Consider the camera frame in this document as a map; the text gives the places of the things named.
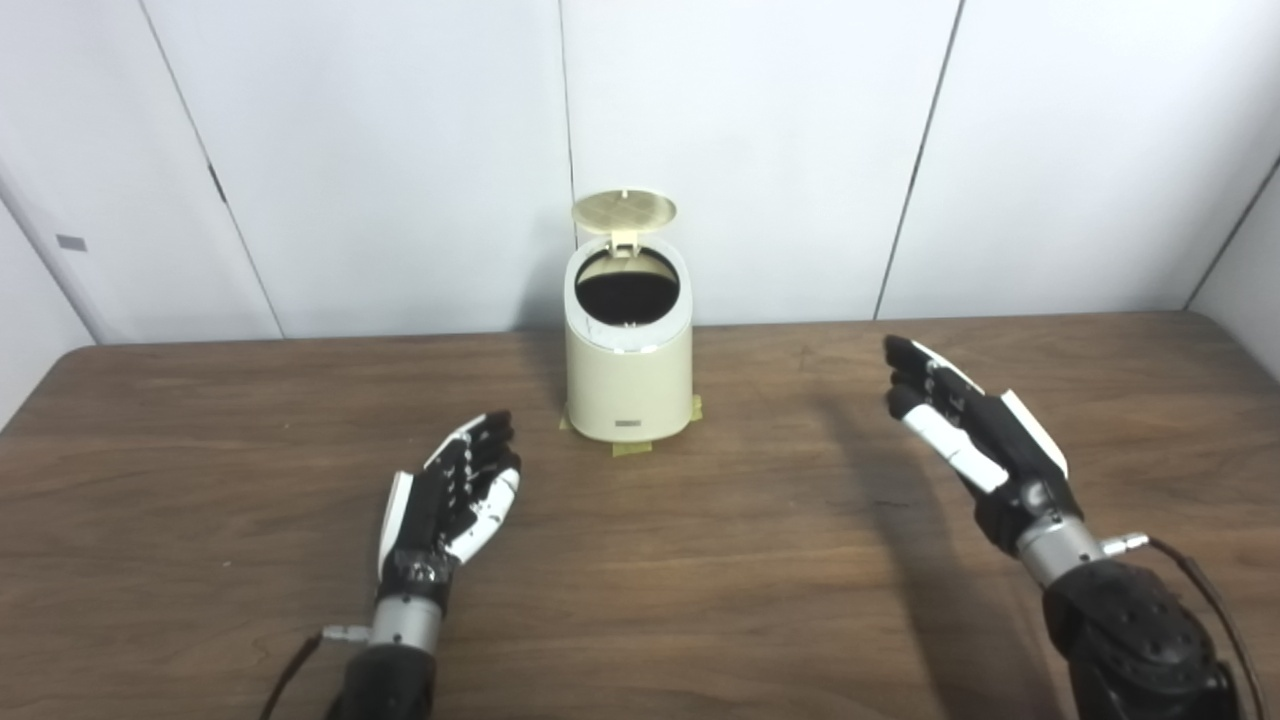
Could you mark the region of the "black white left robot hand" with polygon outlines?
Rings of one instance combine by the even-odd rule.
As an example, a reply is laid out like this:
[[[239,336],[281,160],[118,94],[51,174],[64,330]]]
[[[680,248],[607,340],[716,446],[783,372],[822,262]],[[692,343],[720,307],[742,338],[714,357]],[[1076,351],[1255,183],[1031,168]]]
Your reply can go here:
[[[447,609],[453,575],[515,505],[521,457],[513,437],[509,411],[485,413],[453,429],[420,470],[394,475],[378,543],[376,601],[408,596]]]

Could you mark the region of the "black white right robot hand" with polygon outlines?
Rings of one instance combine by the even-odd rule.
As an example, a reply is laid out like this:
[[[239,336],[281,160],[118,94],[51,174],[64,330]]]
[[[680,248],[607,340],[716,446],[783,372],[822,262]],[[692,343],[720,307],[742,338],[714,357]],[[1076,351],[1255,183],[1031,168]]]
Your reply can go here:
[[[1038,521],[1084,516],[1061,448],[1015,392],[988,393],[950,360],[902,336],[887,334],[883,350],[891,418],[957,473],[989,543],[1015,557]]]

